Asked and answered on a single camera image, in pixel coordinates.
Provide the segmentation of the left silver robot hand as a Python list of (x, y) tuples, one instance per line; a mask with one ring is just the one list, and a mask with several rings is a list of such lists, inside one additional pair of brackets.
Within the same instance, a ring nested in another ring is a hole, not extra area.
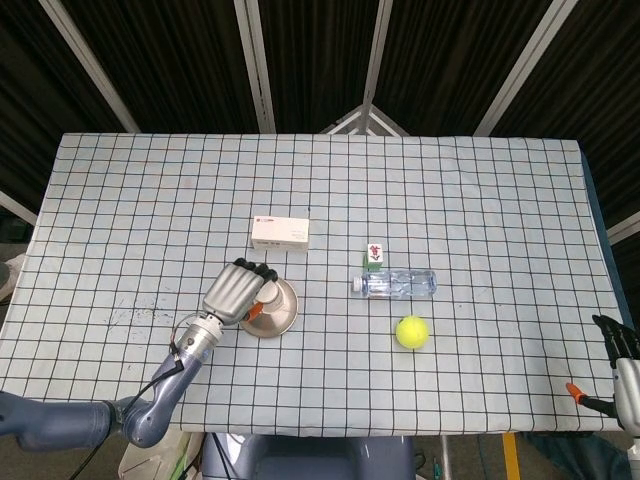
[(202, 309), (224, 325), (237, 324), (248, 315), (262, 287), (277, 280), (277, 272), (267, 264), (237, 258), (223, 268), (209, 288)]

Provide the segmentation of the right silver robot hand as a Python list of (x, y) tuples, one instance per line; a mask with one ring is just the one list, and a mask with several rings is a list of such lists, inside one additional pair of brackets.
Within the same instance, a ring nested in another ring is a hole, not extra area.
[(566, 389), (577, 405), (617, 421), (632, 437), (639, 437), (639, 335), (606, 315), (593, 315), (600, 329), (613, 376), (613, 400), (605, 401), (582, 392), (572, 383)]

